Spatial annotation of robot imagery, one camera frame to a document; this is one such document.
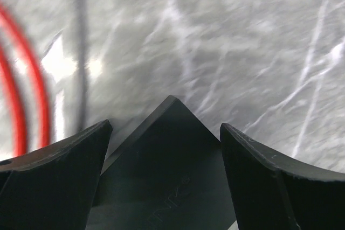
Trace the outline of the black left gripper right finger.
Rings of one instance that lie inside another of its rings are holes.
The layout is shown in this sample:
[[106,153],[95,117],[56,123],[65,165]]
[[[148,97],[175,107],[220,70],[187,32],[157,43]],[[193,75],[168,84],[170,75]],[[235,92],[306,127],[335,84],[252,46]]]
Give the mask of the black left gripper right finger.
[[344,229],[344,174],[297,161],[224,123],[220,142],[239,229]]

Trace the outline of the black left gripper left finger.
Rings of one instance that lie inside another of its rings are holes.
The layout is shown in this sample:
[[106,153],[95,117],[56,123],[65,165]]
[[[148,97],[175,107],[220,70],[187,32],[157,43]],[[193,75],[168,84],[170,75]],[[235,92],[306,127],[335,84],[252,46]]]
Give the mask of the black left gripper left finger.
[[1,229],[85,229],[112,130],[104,120],[1,161]]

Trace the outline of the black network switch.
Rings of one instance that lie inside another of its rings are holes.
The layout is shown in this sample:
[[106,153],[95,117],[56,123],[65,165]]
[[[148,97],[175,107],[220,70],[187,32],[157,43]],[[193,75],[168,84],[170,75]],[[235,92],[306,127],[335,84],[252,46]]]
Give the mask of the black network switch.
[[168,96],[105,161],[87,229],[228,229],[219,140]]

